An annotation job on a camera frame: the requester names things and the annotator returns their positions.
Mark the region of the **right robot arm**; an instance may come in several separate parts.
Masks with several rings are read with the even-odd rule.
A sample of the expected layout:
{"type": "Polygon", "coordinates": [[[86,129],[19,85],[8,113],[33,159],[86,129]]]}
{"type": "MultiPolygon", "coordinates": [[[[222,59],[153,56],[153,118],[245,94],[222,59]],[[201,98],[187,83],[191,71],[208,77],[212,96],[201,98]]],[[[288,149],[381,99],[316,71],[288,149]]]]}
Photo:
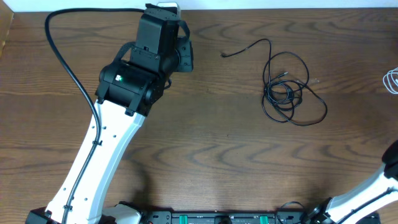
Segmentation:
{"type": "Polygon", "coordinates": [[[370,178],[349,192],[329,198],[302,223],[357,223],[365,216],[397,200],[397,142],[382,156],[382,165],[370,178]]]}

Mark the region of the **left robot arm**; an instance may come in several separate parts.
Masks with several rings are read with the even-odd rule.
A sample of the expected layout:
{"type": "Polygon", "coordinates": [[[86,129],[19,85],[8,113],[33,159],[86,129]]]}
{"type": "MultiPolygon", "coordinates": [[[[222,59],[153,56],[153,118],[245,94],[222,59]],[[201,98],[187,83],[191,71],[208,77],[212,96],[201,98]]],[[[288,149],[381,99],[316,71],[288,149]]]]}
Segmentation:
{"type": "Polygon", "coordinates": [[[27,223],[138,223],[126,203],[104,208],[124,151],[152,105],[171,86],[171,74],[193,70],[187,23],[175,2],[147,4],[136,40],[125,43],[99,75],[92,119],[60,190],[46,207],[29,212],[27,223]]]}

